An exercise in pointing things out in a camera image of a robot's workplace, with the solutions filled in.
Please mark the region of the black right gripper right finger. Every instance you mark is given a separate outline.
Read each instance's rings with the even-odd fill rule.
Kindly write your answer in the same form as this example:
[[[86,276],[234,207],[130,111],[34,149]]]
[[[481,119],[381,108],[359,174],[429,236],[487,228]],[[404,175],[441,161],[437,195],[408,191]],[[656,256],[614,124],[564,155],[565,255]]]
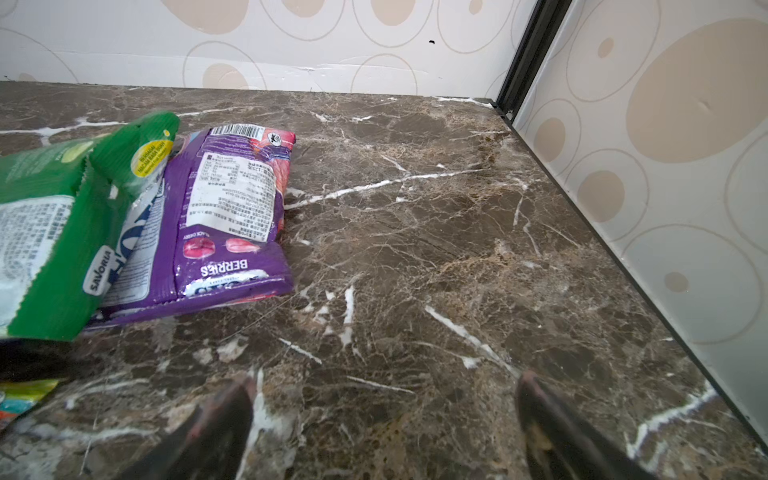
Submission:
[[[517,382],[517,417],[532,479],[655,478],[532,371]]]

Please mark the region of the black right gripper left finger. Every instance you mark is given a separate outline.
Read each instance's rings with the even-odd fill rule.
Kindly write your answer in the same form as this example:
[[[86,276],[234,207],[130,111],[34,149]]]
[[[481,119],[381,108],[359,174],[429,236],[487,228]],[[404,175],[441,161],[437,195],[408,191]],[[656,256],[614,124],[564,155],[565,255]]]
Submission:
[[[228,382],[119,479],[234,479],[253,425],[256,381]]]

